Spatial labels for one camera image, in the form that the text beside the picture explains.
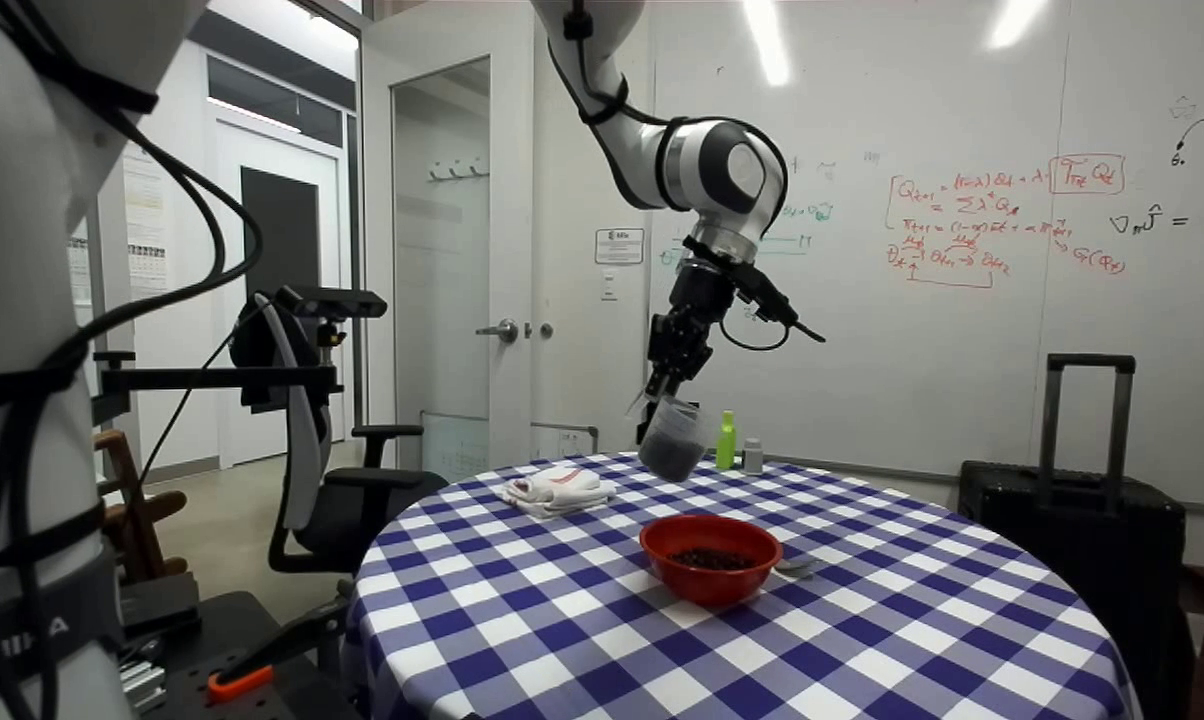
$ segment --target gray floor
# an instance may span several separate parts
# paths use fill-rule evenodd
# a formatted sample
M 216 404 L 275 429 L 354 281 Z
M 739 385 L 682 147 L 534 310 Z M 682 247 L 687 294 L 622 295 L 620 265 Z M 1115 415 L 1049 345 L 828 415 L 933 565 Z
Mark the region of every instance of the gray floor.
M 250 592 L 279 624 L 330 596 L 340 575 L 279 575 L 266 569 L 266 542 L 279 508 L 285 460 L 224 473 L 148 482 L 148 493 L 187 493 L 187 508 L 158 522 L 165 558 L 184 558 L 201 596 Z

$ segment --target luggage handle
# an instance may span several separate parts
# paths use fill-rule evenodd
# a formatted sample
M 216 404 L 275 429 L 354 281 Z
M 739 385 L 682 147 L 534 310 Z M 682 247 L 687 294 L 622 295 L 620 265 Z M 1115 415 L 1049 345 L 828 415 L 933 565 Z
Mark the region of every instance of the luggage handle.
M 1040 429 L 1040 506 L 1050 506 L 1050 466 L 1057 466 L 1057 426 L 1063 396 L 1063 370 L 1115 370 L 1110 394 L 1110 447 L 1106 447 L 1106 513 L 1121 506 L 1122 485 L 1122 453 L 1127 453 L 1127 404 L 1132 404 L 1132 356 L 1098 356 L 1098 354 L 1049 354 L 1049 385 L 1042 385 L 1042 429 Z

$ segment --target blue checkered tablecloth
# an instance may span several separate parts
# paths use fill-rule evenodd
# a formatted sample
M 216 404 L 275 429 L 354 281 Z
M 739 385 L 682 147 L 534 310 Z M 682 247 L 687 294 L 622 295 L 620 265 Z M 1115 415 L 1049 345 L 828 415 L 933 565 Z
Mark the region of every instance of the blue checkered tablecloth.
M 354 592 L 380 685 L 429 716 L 1136 716 L 1115 645 L 1049 569 L 960 516 L 811 468 L 655 482 L 586 456 L 616 502 L 530 516 L 486 473 L 375 536 Z M 811 575 L 749 610 L 658 590 L 641 528 L 764 525 Z

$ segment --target red bowl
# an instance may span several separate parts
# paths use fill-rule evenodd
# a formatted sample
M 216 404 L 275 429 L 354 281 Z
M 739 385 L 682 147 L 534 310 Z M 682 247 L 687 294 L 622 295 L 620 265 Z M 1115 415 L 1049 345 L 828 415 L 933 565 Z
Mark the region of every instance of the red bowl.
M 641 550 L 680 599 L 716 612 L 749 605 L 785 558 L 758 525 L 709 513 L 649 525 Z

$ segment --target black bag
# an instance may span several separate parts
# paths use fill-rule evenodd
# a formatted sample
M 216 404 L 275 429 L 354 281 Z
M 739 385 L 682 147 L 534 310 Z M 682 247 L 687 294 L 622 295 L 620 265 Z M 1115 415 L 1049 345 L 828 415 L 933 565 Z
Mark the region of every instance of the black bag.
M 1063 370 L 1115 370 L 1106 473 L 1058 473 Z M 1146 720 L 1187 716 L 1191 636 L 1177 605 L 1182 508 L 1122 478 L 1132 356 L 1049 356 L 1040 468 L 960 466 L 960 513 L 1042 559 L 1110 631 Z

